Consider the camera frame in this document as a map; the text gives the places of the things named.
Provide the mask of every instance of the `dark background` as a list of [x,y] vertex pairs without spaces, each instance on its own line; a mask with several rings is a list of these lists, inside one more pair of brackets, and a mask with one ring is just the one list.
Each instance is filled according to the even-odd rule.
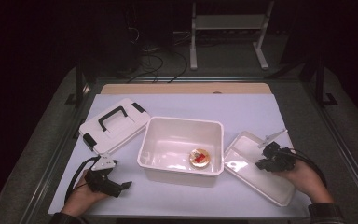
[[[201,1],[200,10],[241,13],[239,2],[222,7],[219,1]],[[249,2],[252,7],[246,10],[265,4]],[[108,2],[0,0],[0,191],[52,95],[76,63],[116,76],[117,70],[133,67],[137,55],[127,41],[127,25],[164,46],[172,43],[161,38],[164,34],[190,30],[190,1],[147,1],[130,4],[130,9]],[[115,29],[106,32],[106,27]],[[283,63],[321,48],[326,67],[358,106],[358,1],[277,1],[268,31],[291,33]],[[111,38],[121,44],[112,45]],[[116,63],[106,65],[106,59]]]

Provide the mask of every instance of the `floor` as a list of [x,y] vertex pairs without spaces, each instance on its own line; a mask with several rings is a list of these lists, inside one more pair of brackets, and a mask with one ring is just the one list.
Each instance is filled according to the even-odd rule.
[[[211,80],[217,77],[230,77],[229,80],[241,78],[241,80],[263,81],[263,76],[272,74],[283,67],[279,64],[280,55],[284,48],[286,37],[284,35],[269,35],[264,43],[263,50],[270,65],[268,71],[263,71],[258,65],[255,53],[252,48],[253,35],[244,38],[233,39],[232,41],[219,40],[211,46],[198,48],[199,69],[190,71],[188,59],[188,45],[176,46],[175,52],[157,51],[156,53],[146,54],[141,61],[141,66],[137,71],[130,74],[130,78],[115,79],[118,82],[128,82],[132,77],[137,77],[135,81],[170,81],[173,77],[180,75],[175,81],[185,81],[185,78],[194,78],[194,81]],[[273,83],[271,90],[280,99],[284,99],[285,94],[298,93],[298,84],[294,84],[301,67],[292,70],[279,81],[284,82],[285,90],[277,89]],[[72,70],[62,81],[52,97],[48,108],[39,121],[27,147],[24,149],[20,160],[12,171],[12,176],[7,181],[6,188],[0,197],[0,223],[47,223],[49,215],[46,214],[49,203],[37,202],[33,200],[35,191],[41,193],[46,199],[51,199],[54,190],[45,190],[57,185],[60,180],[59,175],[50,174],[51,180],[45,181],[41,176],[46,174],[47,167],[53,159],[58,161],[68,160],[71,150],[60,151],[62,146],[73,146],[76,142],[73,135],[76,133],[74,120],[85,116],[78,108],[75,108],[68,99],[76,94],[75,70]],[[314,82],[306,83],[307,88],[312,90]],[[341,208],[345,212],[344,216],[348,223],[358,223],[358,110],[354,106],[346,92],[340,87],[337,77],[325,70],[324,92],[331,93],[338,102],[338,105],[330,105],[325,109],[315,109],[315,105],[304,105],[300,108],[291,108],[282,111],[282,115],[293,116],[293,123],[286,123],[291,127],[292,133],[296,135],[296,130],[312,127],[312,122],[322,118],[329,128],[326,130],[310,130],[309,136],[295,136],[301,139],[299,147],[307,147],[318,137],[318,132],[328,132],[335,139],[335,143],[328,142],[327,146],[335,145],[326,155],[311,155],[318,158],[324,165],[326,175],[331,179],[331,188],[338,196],[337,201],[341,203]],[[286,102],[282,100],[279,104],[299,104],[301,102]],[[64,163],[55,164],[57,174],[65,168]],[[88,217],[89,223],[115,223],[112,219]],[[269,223],[307,223],[308,220],[249,220],[251,224]]]

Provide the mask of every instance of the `black cable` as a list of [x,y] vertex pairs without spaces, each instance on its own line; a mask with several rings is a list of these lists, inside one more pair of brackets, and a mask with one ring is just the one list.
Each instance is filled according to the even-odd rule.
[[182,74],[185,73],[185,71],[187,70],[187,59],[185,58],[185,56],[183,56],[182,54],[178,53],[178,52],[174,52],[175,54],[181,56],[183,58],[183,60],[185,61],[185,69],[180,73],[178,74],[177,76],[175,76],[173,79],[171,79],[168,83],[171,83],[173,81],[175,81],[177,78],[179,78],[179,76],[181,76]]
[[316,172],[316,174],[318,174],[318,176],[321,178],[324,185],[327,187],[327,181],[324,177],[324,173],[322,172],[321,169],[319,169],[319,167],[313,161],[311,161],[310,159],[307,159],[303,156],[297,155],[295,153],[287,153],[287,152],[282,152],[282,151],[277,151],[277,153],[283,154],[286,156],[290,156],[290,157],[293,157],[293,158],[296,158],[296,159],[299,159],[299,160],[305,162],[312,170],[314,170]]
[[141,73],[141,74],[139,74],[139,75],[137,75],[137,76],[135,76],[135,77],[132,77],[130,80],[127,81],[127,83],[132,82],[132,81],[133,81],[134,79],[136,79],[137,77],[141,77],[141,76],[144,76],[144,75],[147,75],[147,74],[153,74],[154,72],[157,72],[157,71],[162,67],[162,65],[164,64],[164,61],[162,61],[162,59],[161,59],[159,56],[152,55],[152,54],[147,55],[147,56],[148,56],[148,57],[153,57],[153,58],[159,59],[159,61],[160,61],[159,67],[156,68],[156,69],[154,69],[154,70],[152,70],[152,71],[147,71],[147,72]]
[[80,175],[80,172],[83,171],[83,169],[84,169],[84,167],[86,166],[86,164],[89,163],[89,161],[94,161],[94,164],[95,164],[95,162],[96,162],[98,159],[100,159],[100,158],[101,158],[101,156],[92,157],[92,158],[89,158],[88,160],[83,161],[83,162],[81,163],[81,165],[79,166],[79,168],[76,170],[74,177],[72,177],[72,180],[71,180],[71,183],[70,183],[69,186],[68,186],[68,189],[66,190],[65,200],[63,201],[63,203],[66,203],[66,201],[68,200],[69,196],[71,196],[72,191],[74,190],[75,182],[76,182],[78,176]]

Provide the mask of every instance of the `white table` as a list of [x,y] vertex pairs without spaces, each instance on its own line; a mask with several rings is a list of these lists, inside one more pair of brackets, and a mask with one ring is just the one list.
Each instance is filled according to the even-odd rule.
[[[150,85],[155,88],[172,87]],[[191,90],[202,84],[190,85]],[[284,128],[282,116],[273,94],[268,86],[259,85],[261,94],[253,91],[252,84],[203,84],[215,85],[215,90],[225,93],[239,92],[246,94],[101,94],[97,95],[88,119],[123,98],[130,98],[142,106],[151,116],[178,117],[186,119],[209,119],[220,121],[225,128],[225,148],[241,131],[249,131],[261,138],[281,131]],[[127,90],[136,86],[127,86]],[[133,181],[128,190],[122,191],[119,198],[104,200],[89,211],[89,215],[110,217],[182,217],[182,218],[303,218],[308,217],[309,198],[296,192],[291,203],[279,207],[264,198],[255,190],[240,182],[235,176],[225,171],[217,177],[212,188],[190,187],[150,181],[137,161],[145,131],[134,137],[127,145],[112,154],[118,160],[109,178],[117,183]],[[290,146],[288,135],[276,140],[281,146]],[[48,210],[50,214],[58,212],[63,206],[66,189],[81,162],[96,156],[81,138],[78,139],[73,154],[68,161]]]

